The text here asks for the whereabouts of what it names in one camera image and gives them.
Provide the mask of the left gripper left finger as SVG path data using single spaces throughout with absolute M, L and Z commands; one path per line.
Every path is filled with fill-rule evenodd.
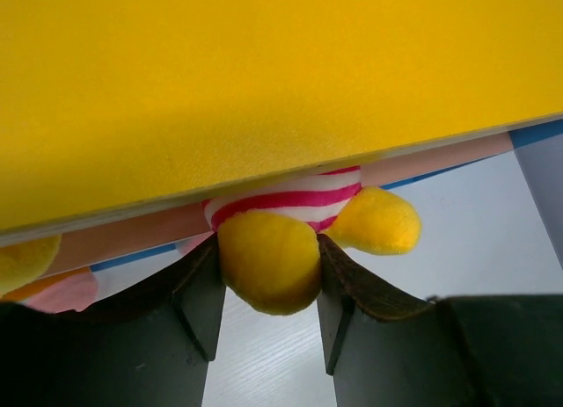
M 4 406 L 199 406 L 225 287 L 218 242 L 81 312 L 1 306 Z

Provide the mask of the yellow bear plush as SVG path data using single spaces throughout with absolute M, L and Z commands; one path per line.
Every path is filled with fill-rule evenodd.
M 40 277 L 53 263 L 61 240 L 61 236 L 50 236 L 2 247 L 1 295 Z
M 318 236 L 375 255 L 401 255 L 418 243 L 421 222 L 406 200 L 362 184 L 358 166 L 205 200 L 218 237 L 225 284 L 253 309 L 286 316 L 321 289 Z

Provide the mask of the pink frog plush striped shirt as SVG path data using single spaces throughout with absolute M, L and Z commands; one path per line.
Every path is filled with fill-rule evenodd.
M 1 297 L 49 314 L 82 311 L 95 302 L 99 283 L 89 267 L 43 277 Z

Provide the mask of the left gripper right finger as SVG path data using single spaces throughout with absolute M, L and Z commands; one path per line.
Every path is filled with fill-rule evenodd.
M 422 300 L 319 236 L 318 317 L 340 406 L 559 406 L 558 294 Z

